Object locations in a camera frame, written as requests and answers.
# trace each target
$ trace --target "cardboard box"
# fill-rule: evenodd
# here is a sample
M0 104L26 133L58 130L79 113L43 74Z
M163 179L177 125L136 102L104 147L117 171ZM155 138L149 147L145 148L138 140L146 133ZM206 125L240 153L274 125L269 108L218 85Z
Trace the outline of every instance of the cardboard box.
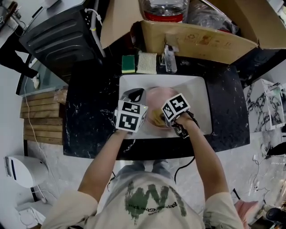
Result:
M231 64L252 49L285 49L286 29L267 0L209 0L241 29L242 37L197 25L146 21L137 0L110 0L101 30L103 48L141 21L147 52L161 54L166 34L175 35L178 56Z

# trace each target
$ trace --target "person's right arm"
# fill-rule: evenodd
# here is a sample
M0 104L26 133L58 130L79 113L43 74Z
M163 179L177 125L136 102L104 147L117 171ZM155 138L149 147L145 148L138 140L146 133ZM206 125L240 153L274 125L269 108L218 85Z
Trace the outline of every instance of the person's right arm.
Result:
M196 123L186 113L181 115L176 122L188 131L198 172L204 185L205 199L220 192L228 192L222 164Z

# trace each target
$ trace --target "white marble cabinet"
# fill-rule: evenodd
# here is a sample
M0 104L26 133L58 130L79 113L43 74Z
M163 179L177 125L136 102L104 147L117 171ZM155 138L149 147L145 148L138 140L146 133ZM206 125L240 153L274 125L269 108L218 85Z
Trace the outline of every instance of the white marble cabinet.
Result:
M271 90L273 84L266 80L258 80L244 89L250 133L284 126L281 90Z

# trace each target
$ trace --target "clear plastic bottle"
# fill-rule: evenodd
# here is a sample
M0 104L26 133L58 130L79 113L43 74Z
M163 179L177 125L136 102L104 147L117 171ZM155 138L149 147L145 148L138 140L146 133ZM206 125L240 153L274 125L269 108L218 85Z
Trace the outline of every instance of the clear plastic bottle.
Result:
M189 0L140 0L144 16L150 21L185 22Z

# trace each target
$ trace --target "green print on shirt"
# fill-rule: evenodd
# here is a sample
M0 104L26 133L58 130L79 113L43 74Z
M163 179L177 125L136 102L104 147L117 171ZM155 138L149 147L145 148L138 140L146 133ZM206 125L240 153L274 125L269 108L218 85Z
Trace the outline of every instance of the green print on shirt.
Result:
M163 208L172 207L172 206L165 206L169 190L171 190L174 193L180 207L181 215L185 217L187 215L187 212L184 207L184 202L182 201L182 198L179 196L179 194L172 187L162 186L160 196L154 184L148 185L148 190L146 193L144 193L144 189L141 187L137 188L136 192L134 193L134 184L133 181L131 181L128 184L127 193L125 194L125 210L128 211L129 214L131 214L132 219L134 219L134 224L135 225L137 224L139 215L143 214L145 211L148 212L157 211L156 213L158 213ZM156 204L158 205L157 208L146 208L150 194L154 199L154 201L156 202Z

